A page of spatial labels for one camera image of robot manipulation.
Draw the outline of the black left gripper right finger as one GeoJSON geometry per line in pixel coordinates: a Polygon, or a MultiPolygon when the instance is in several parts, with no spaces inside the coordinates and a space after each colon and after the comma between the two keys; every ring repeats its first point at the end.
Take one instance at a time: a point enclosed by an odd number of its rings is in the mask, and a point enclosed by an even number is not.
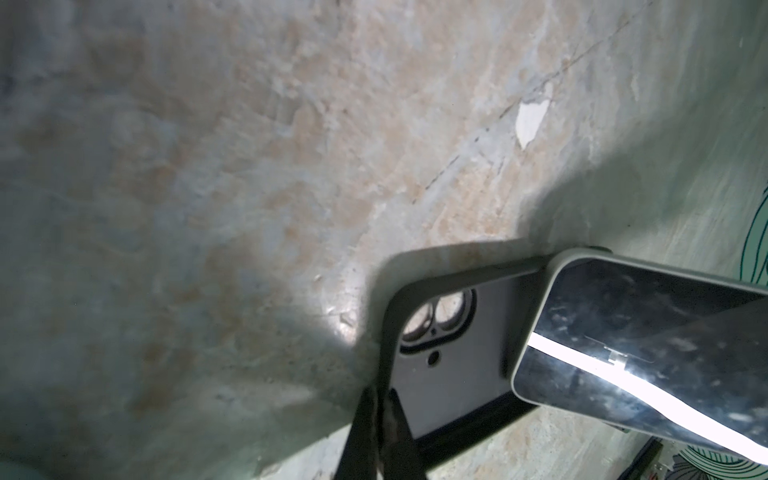
{"type": "Polygon", "coordinates": [[[383,400],[380,469],[384,480],[427,479],[416,442],[394,389],[390,389],[383,400]]]}

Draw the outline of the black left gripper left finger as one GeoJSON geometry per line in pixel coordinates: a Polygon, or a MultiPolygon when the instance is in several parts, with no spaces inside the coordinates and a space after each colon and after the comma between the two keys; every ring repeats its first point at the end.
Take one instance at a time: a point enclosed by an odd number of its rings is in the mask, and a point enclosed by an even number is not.
{"type": "Polygon", "coordinates": [[[377,478],[381,409],[378,391],[368,386],[349,430],[335,480],[372,480],[377,478]]]}

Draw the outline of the black phone case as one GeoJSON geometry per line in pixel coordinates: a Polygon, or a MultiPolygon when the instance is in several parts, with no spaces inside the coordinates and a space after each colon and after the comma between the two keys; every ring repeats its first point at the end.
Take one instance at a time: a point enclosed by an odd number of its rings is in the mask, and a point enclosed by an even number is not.
{"type": "Polygon", "coordinates": [[[550,255],[410,283],[383,317],[377,383],[395,391],[425,472],[535,410],[511,388],[550,255]]]}

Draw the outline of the black screen silver phone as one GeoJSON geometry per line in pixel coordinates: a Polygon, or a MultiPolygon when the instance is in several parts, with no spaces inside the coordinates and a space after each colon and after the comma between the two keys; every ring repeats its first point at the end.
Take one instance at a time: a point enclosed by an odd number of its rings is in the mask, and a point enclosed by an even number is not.
{"type": "Polygon", "coordinates": [[[530,403],[767,461],[767,277],[592,248],[550,259],[511,387],[530,403]]]}

